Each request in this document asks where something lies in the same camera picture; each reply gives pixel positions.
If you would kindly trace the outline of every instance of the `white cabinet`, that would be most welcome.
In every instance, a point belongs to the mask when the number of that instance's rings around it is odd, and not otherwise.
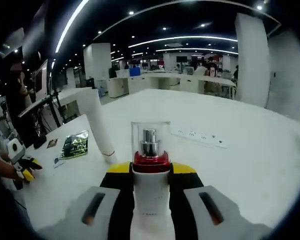
[[[110,98],[117,98],[128,94],[128,79],[126,77],[109,78],[106,82]]]
[[[129,94],[140,92],[144,89],[157,89],[158,80],[148,76],[131,76],[128,77]]]
[[[189,93],[199,93],[199,79],[194,78],[192,76],[183,76],[180,79],[180,91]]]

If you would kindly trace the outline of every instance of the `person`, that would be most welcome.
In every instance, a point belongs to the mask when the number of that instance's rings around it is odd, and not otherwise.
[[[237,65],[235,68],[236,68],[236,70],[233,73],[232,81],[233,81],[234,84],[237,84],[237,82],[238,82],[238,73],[239,73],[239,66]]]
[[[200,64],[197,69],[194,71],[195,75],[206,75],[207,72],[207,68],[204,66],[204,62],[202,63],[202,65]]]
[[[25,97],[33,93],[33,91],[27,91],[22,87],[22,74],[21,64],[17,63],[11,67],[5,99],[11,122],[23,144],[28,148],[38,139],[38,134],[29,114],[22,118],[18,117],[26,109]]]
[[[0,160],[0,239],[42,240],[23,216],[12,193],[5,188],[1,177],[23,181],[13,165]]]
[[[10,135],[9,127],[6,123],[6,116],[4,114],[4,111],[0,105],[0,131],[3,134],[3,136],[7,139]]]
[[[214,58],[212,56],[210,56],[208,58],[208,63],[207,63],[207,75],[210,77],[216,77],[217,76],[217,72],[218,72],[218,65],[213,62]]]

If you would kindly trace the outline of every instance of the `white tube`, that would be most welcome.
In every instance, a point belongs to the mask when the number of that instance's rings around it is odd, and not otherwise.
[[[107,163],[114,164],[117,161],[115,149],[112,145],[110,136],[107,132],[105,121],[103,119],[102,107],[99,96],[92,97],[91,102],[86,104],[91,105],[90,111],[86,113],[94,139],[104,160]]]

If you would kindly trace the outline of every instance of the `office floor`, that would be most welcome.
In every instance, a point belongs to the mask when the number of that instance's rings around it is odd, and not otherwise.
[[[177,84],[175,86],[170,86],[170,90],[180,91],[180,84]],[[115,100],[124,98],[125,96],[128,96],[128,95],[129,94],[124,95],[124,96],[120,96],[120,97],[117,97],[117,98],[111,98],[111,97],[109,97],[108,93],[106,93],[105,96],[100,98],[100,103],[101,103],[101,105],[105,105],[105,104],[108,104],[108,103],[112,103]]]

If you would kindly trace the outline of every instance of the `office desk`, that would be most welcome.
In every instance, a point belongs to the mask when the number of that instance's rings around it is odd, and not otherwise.
[[[285,116],[225,98],[157,89],[123,97],[103,105],[102,111],[119,163],[132,159],[132,121],[171,121],[172,129],[222,138],[227,148],[172,135],[170,159],[193,167],[205,186],[237,203],[240,214],[252,223],[274,228],[300,192],[300,124]],[[64,138],[83,130],[90,130],[85,116],[48,134],[48,140],[59,138],[55,147],[46,149],[47,142],[37,150],[27,149],[43,166],[22,190],[36,230],[64,218],[70,202],[98,186],[107,171],[92,134],[87,155],[53,169]]]
[[[106,84],[110,98],[118,98],[129,93],[127,77],[109,78]]]

